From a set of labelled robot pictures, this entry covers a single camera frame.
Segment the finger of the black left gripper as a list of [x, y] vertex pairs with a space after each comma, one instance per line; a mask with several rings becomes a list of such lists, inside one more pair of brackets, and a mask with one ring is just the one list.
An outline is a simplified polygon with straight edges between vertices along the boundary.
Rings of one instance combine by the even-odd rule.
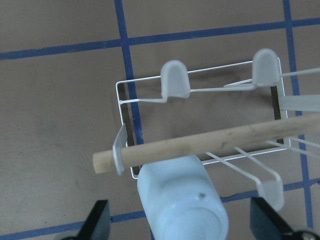
[[111, 229], [109, 201], [97, 200], [83, 226], [75, 237], [76, 240], [108, 240]]
[[250, 230], [256, 240], [297, 240], [288, 223], [262, 197], [250, 199]]

